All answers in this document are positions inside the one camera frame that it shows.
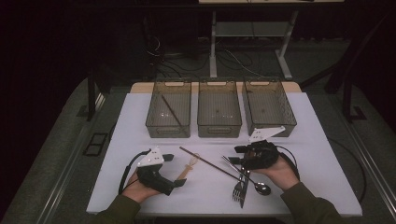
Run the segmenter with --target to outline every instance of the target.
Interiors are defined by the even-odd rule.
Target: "table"
[[[150,87],[152,83],[134,84],[120,112],[119,121],[108,147],[105,160],[97,178],[88,213],[106,209],[117,195],[125,166],[139,152],[159,146],[163,154],[174,154],[160,173],[174,180],[184,169],[191,156],[180,146],[197,152],[201,157],[218,167],[233,173],[221,156],[240,156],[234,146],[248,144],[245,113],[241,109],[243,125],[238,138],[199,138],[196,115],[197,83],[192,85],[191,95],[191,137],[184,139],[152,139],[145,126],[149,111]],[[318,197],[332,202],[344,217],[361,216],[361,206],[347,182],[332,148],[327,141],[315,111],[306,94],[300,92],[295,83],[285,83],[291,108],[297,119],[297,126],[288,138],[270,138],[270,142],[286,147],[296,157],[302,181]],[[242,96],[239,95],[243,108]],[[186,184],[174,189],[170,196],[157,195],[142,203],[141,217],[276,217],[289,215],[290,211],[280,199],[282,193],[267,177],[252,174],[252,179],[265,182],[272,188],[269,196],[261,196],[252,184],[248,185],[244,208],[232,199],[236,181],[199,161],[187,175]]]

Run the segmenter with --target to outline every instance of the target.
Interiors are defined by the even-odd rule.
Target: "wire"
[[[294,155],[290,152],[290,150],[288,150],[287,148],[285,148],[285,147],[281,147],[281,146],[276,146],[276,147],[280,147],[280,148],[283,148],[283,149],[285,149],[286,151],[288,151],[289,152],[289,154],[293,157],[293,160],[294,160],[294,165],[296,166],[296,168],[297,168],[297,160],[296,160],[296,158],[294,157]]]
[[[134,180],[134,181],[132,181],[131,183],[127,184],[127,185],[125,186],[125,188],[123,188],[122,191],[125,191],[126,188],[128,188],[129,186],[131,186],[134,182],[136,182],[136,181],[138,181],[138,180],[139,180],[139,178],[137,178],[136,180]]]
[[[235,60],[243,67],[245,68],[245,70],[247,70],[249,73],[254,74],[256,76],[262,77],[262,75],[255,73],[253,71],[251,71],[250,69],[246,68],[229,50],[225,49],[226,52],[228,52],[229,54],[231,54],[231,56],[233,56],[235,58]]]
[[[169,65],[163,64],[163,63],[159,63],[158,65],[164,66],[164,67],[167,67],[167,68],[172,69],[175,73],[177,73],[177,75],[178,75],[179,77],[181,77],[181,74],[180,74],[175,68],[173,68],[173,67],[171,67],[171,66],[169,66]]]
[[[331,140],[332,142],[334,142],[336,145],[338,145],[339,147],[342,147],[343,149],[346,150],[346,152],[349,153],[349,155],[352,156],[352,158],[355,160],[355,162],[359,165],[359,168],[361,169],[361,175],[363,178],[363,190],[361,192],[361,196],[359,197],[359,203],[361,203],[364,199],[364,196],[366,195],[366,190],[367,190],[367,177],[366,177],[366,173],[364,172],[364,168],[361,165],[361,162],[358,160],[358,158],[356,158],[356,156],[352,153],[352,151],[350,149],[348,149],[347,147],[345,147],[343,144],[339,143],[338,141],[326,136],[329,140]]]
[[[199,54],[202,53],[208,53],[210,49],[208,48],[203,48],[203,49],[198,49],[198,51],[200,52]],[[188,55],[186,55],[186,53],[165,53],[163,55],[164,58],[166,59],[185,59],[185,58],[190,58]]]
[[[242,67],[238,67],[238,68],[233,68],[229,65],[227,65],[221,58],[223,58],[222,56],[220,56],[219,54],[217,55],[216,59],[219,60],[219,62],[226,68],[232,69],[232,70],[236,70],[236,71],[240,71],[243,70],[244,68]]]
[[[134,164],[134,161],[138,158],[138,157],[140,157],[140,156],[142,156],[142,155],[147,155],[147,154],[149,154],[149,152],[151,151],[151,149],[150,150],[148,150],[148,151],[142,151],[142,152],[140,152],[139,154],[137,154],[136,156],[134,156],[134,158],[131,160],[131,162],[129,162],[129,165],[127,165],[126,167],[125,167],[125,171],[124,171],[124,173],[123,173],[123,175],[122,175],[122,179],[121,179],[121,182],[120,182],[120,186],[119,186],[119,194],[122,194],[122,192],[123,192],[123,190],[124,190],[124,183],[125,183],[125,180],[126,180],[126,176],[129,174],[129,171],[131,170],[131,166],[132,166],[132,164]]]
[[[180,73],[181,75],[186,75],[186,76],[194,76],[194,77],[198,77],[199,78],[199,76],[197,76],[197,75],[195,75],[194,73]]]
[[[244,65],[244,66],[251,66],[251,65],[253,65],[253,60],[250,58],[250,56],[248,56],[245,52],[240,52],[240,53],[243,54],[243,55],[245,55],[245,57],[247,57],[247,59],[249,60],[248,63],[242,63],[242,61],[239,60],[239,62],[241,62],[242,65]],[[218,55],[219,55],[220,57],[224,58],[224,60],[226,60],[226,61],[228,61],[228,62],[230,62],[230,63],[234,63],[234,64],[240,65],[240,63],[235,62],[233,56],[232,56],[229,52],[226,51],[226,54],[231,58],[231,60],[230,60],[230,59],[227,59],[227,58],[225,58],[225,57],[223,57],[221,54],[218,54]]]
[[[157,40],[158,45],[157,45],[157,47],[155,48],[154,52],[151,52],[151,51],[148,50],[148,49],[146,49],[146,52],[147,52],[148,54],[152,55],[152,56],[160,57],[161,54],[158,52],[158,49],[159,49],[160,46],[161,46],[161,42],[160,42],[160,40],[159,40],[156,36],[154,36],[154,35],[151,35],[151,36],[154,37],[155,40]]]
[[[165,74],[162,70],[160,70],[160,69],[158,69],[158,68],[156,68],[155,70],[158,71],[158,72],[160,72],[161,74],[163,74],[164,77],[166,77],[166,74]]]
[[[209,56],[207,56],[205,61],[204,61],[204,63],[201,66],[197,67],[197,68],[184,68],[184,67],[181,67],[180,65],[178,65],[176,63],[173,63],[173,62],[170,62],[168,60],[164,60],[164,62],[165,63],[171,63],[172,65],[174,65],[174,66],[176,66],[176,67],[178,67],[178,68],[180,68],[181,70],[184,70],[184,71],[195,72],[195,71],[199,71],[199,70],[203,69],[205,67],[208,59],[209,59]]]

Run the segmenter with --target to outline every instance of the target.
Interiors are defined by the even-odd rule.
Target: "transparent plastic bin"
[[[146,127],[152,138],[191,136],[191,79],[157,78]]]
[[[200,78],[197,121],[200,137],[239,136],[242,119],[234,78]]]
[[[297,125],[279,77],[245,77],[243,99],[248,135],[255,128],[283,126],[275,137],[288,137]]]

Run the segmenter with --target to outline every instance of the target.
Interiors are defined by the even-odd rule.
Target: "spoon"
[[[252,182],[252,183],[254,184],[254,189],[255,189],[258,193],[260,193],[260,194],[262,194],[262,195],[269,195],[269,194],[271,193],[271,188],[270,188],[268,185],[266,185],[266,184],[264,184],[264,183],[261,183],[261,182],[258,182],[258,183],[254,182],[252,179],[250,179],[250,177],[248,177],[247,175],[245,175],[245,174],[244,174],[241,170],[239,170],[234,164],[232,164],[232,163],[230,162],[230,160],[228,160],[227,157],[222,156],[222,158],[223,158],[231,167],[233,167],[233,169],[235,169],[236,172],[238,172],[238,173],[241,174],[241,175],[244,175],[248,180],[250,180],[250,182]]]

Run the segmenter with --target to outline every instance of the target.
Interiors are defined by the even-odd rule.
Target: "sleeve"
[[[303,184],[298,183],[281,195],[295,224],[343,224],[346,221],[329,201],[315,197]]]
[[[140,210],[140,204],[134,200],[118,195],[107,210],[98,213],[91,224],[131,224]]]

